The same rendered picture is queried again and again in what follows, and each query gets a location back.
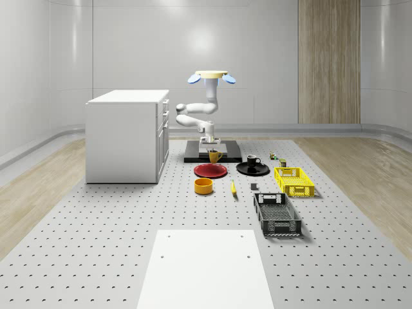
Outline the black plate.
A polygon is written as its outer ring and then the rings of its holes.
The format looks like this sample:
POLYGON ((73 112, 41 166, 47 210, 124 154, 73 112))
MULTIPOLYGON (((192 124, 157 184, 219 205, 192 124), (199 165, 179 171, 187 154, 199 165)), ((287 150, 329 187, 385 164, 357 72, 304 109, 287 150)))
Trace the black plate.
POLYGON ((242 162, 236 166, 236 169, 239 173, 247 176, 264 176, 270 172, 269 167, 262 163, 249 166, 247 162, 242 162))

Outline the yellow bowl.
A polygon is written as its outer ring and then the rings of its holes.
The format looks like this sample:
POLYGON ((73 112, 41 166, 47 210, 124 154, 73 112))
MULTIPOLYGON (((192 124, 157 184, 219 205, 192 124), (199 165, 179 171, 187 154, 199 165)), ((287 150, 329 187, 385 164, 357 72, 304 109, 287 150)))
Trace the yellow bowl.
POLYGON ((210 178, 198 178, 194 181, 194 191, 197 194, 207 195, 213 191, 213 181, 210 178))

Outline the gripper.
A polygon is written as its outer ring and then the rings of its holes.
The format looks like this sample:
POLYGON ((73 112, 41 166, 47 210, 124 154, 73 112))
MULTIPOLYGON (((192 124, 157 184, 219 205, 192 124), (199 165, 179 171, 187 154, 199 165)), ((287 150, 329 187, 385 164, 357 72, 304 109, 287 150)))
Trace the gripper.
POLYGON ((213 136, 203 136, 200 138, 199 152, 209 152, 221 149, 221 140, 213 136))

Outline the yellow basket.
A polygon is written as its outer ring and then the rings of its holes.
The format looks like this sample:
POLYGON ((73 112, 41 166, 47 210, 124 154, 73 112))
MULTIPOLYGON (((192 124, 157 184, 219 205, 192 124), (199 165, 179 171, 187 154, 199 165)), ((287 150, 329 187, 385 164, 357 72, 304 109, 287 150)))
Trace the yellow basket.
POLYGON ((300 167, 276 167, 274 178, 281 192, 289 196, 314 196, 314 183, 300 167))

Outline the white board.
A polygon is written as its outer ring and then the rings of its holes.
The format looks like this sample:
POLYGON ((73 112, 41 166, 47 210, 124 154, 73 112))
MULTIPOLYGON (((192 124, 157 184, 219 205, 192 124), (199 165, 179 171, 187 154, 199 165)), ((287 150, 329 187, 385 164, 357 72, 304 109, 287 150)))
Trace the white board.
POLYGON ((274 309, 253 230, 159 230, 137 309, 274 309))

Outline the dark grey basket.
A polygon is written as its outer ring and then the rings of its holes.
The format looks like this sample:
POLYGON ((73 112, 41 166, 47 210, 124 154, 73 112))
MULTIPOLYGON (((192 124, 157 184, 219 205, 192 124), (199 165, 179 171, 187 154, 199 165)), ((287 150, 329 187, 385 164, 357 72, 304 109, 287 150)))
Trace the dark grey basket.
POLYGON ((301 218, 285 193, 255 193, 254 206, 264 234, 301 234, 301 218))

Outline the red plate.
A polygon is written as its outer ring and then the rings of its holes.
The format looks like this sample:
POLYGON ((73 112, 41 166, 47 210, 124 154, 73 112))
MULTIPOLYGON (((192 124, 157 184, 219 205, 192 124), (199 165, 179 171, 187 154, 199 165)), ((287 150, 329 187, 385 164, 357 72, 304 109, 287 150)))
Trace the red plate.
POLYGON ((221 178, 227 174, 227 168, 221 164, 201 164, 194 168, 194 173, 202 178, 221 178))

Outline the white cabinet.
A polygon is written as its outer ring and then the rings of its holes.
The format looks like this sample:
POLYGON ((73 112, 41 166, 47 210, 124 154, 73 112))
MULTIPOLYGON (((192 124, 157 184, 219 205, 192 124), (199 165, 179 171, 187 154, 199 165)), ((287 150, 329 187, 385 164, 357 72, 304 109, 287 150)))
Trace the white cabinet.
POLYGON ((86 182, 158 183, 167 160, 169 92, 113 90, 86 104, 86 182))

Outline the black stove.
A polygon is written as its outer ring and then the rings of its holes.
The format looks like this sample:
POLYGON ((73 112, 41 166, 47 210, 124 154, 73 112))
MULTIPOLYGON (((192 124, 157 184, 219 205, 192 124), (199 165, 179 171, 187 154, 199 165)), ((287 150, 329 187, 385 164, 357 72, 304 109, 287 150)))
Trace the black stove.
MULTIPOLYGON (((206 149, 199 147, 199 141, 188 140, 184 155, 185 163, 210 163, 209 153, 206 149)), ((238 143, 235 140, 223 140, 220 144, 220 152, 223 156, 219 163, 240 163, 242 155, 238 143)))

